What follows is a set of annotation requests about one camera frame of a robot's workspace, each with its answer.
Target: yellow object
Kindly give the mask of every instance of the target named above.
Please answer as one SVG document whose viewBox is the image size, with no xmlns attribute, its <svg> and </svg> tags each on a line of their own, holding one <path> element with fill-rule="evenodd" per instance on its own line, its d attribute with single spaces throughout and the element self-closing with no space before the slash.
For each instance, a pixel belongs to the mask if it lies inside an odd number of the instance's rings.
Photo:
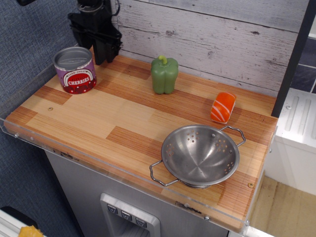
<svg viewBox="0 0 316 237">
<path fill-rule="evenodd" d="M 18 237 L 43 237 L 44 235 L 40 230 L 36 229 L 34 226 L 22 227 Z"/>
</svg>

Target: tin can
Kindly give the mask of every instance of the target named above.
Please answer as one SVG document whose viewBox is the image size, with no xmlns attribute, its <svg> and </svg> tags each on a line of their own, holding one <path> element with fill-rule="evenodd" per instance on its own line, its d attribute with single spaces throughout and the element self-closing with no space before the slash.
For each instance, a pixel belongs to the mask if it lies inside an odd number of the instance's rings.
<svg viewBox="0 0 316 237">
<path fill-rule="evenodd" d="M 60 50 L 53 63 L 63 89 L 70 94 L 82 94 L 97 83 L 92 53 L 83 47 Z"/>
</svg>

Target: blue fabric wall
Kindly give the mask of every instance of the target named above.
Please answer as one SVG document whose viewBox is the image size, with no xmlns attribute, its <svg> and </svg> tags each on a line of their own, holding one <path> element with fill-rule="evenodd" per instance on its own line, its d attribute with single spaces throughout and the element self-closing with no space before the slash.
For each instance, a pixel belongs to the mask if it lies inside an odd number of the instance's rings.
<svg viewBox="0 0 316 237">
<path fill-rule="evenodd" d="M 56 72 L 51 58 L 76 41 L 67 14 L 76 0 L 37 0 L 0 8 L 0 118 L 4 119 Z M 43 150 L 0 131 L 0 207 L 34 219 L 48 237 L 77 237 L 67 203 Z"/>
</svg>

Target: salmon sushi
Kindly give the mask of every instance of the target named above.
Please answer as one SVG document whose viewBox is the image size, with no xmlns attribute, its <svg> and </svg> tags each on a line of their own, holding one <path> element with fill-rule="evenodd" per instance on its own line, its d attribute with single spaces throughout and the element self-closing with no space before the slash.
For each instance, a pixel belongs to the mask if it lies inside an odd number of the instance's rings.
<svg viewBox="0 0 316 237">
<path fill-rule="evenodd" d="M 229 92 L 220 92 L 211 109 L 211 119 L 226 124 L 235 106 L 236 96 Z"/>
</svg>

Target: toy pepper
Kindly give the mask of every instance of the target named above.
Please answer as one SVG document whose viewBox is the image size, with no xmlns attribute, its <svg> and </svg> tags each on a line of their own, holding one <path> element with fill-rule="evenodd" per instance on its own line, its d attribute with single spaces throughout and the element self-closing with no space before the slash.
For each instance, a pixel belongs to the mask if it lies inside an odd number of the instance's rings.
<svg viewBox="0 0 316 237">
<path fill-rule="evenodd" d="M 178 62 L 173 58 L 166 58 L 160 55 L 152 61 L 153 89 L 157 94 L 170 94 L 179 73 Z"/>
</svg>

